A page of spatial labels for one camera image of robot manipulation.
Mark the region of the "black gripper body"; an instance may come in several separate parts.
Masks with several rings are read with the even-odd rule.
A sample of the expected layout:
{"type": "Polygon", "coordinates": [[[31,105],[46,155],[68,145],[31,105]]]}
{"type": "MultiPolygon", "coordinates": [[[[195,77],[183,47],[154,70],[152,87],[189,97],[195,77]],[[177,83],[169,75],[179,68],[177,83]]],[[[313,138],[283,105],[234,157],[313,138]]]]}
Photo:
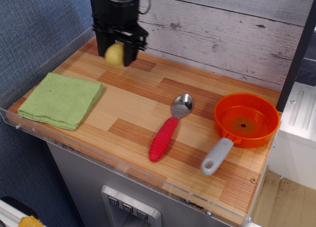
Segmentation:
{"type": "Polygon", "coordinates": [[[138,38],[140,50],[146,48],[148,32],[139,26],[138,16],[146,14],[139,9],[140,0],[108,0],[107,23],[109,30],[114,30],[116,41],[125,43],[138,38]]]}

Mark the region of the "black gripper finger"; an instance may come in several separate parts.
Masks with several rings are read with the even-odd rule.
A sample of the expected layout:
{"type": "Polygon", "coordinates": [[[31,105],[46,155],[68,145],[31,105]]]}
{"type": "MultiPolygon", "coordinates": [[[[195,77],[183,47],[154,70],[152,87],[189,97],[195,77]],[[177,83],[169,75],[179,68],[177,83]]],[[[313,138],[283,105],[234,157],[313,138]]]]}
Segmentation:
{"type": "Polygon", "coordinates": [[[123,65],[125,67],[129,66],[133,61],[136,60],[138,49],[138,38],[132,38],[124,43],[123,65]]]}
{"type": "Polygon", "coordinates": [[[114,30],[99,31],[95,30],[97,48],[99,56],[104,57],[107,49],[116,43],[114,30]]]}

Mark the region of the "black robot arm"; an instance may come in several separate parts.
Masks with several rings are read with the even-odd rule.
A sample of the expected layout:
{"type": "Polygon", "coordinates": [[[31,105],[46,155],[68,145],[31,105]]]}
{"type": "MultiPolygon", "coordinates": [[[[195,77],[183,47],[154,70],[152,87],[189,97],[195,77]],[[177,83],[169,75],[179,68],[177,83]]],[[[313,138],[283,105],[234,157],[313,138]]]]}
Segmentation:
{"type": "Polygon", "coordinates": [[[138,24],[151,0],[90,0],[98,53],[104,56],[114,43],[123,44],[123,65],[129,66],[146,48],[148,32],[138,24]]]}

